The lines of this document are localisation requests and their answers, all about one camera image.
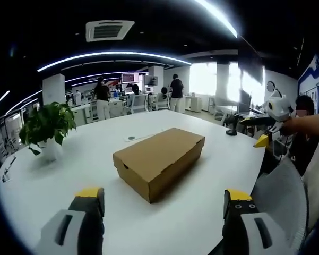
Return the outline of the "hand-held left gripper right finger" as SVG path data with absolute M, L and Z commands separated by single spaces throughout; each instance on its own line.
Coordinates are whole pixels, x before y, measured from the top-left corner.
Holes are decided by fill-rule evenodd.
M 225 254 L 297 254 L 300 195 L 293 191 L 224 192 Z

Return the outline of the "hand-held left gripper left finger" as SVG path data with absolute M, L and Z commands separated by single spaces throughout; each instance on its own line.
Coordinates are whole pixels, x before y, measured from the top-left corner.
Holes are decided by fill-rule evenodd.
M 41 229 L 35 254 L 102 254 L 105 191 L 87 188 Z

